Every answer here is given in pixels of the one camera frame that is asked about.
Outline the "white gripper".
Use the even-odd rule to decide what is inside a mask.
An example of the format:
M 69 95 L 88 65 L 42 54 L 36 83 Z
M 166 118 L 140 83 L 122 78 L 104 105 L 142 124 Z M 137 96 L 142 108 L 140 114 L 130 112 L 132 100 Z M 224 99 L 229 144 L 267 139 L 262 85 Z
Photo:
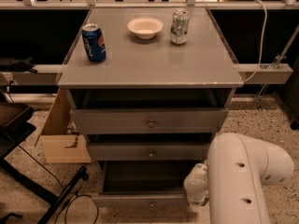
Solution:
M 208 190 L 206 165 L 203 163 L 195 164 L 190 173 L 185 177 L 183 186 L 186 191 L 188 203 L 196 206 L 202 205 Z

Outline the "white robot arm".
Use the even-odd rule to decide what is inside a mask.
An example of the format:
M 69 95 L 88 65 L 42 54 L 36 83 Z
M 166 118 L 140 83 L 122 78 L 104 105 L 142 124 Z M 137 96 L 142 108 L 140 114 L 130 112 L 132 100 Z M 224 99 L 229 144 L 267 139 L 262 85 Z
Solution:
M 263 186 L 291 180 L 294 163 L 277 145 L 239 133 L 217 135 L 207 161 L 184 180 L 189 204 L 209 199 L 211 224 L 270 224 Z

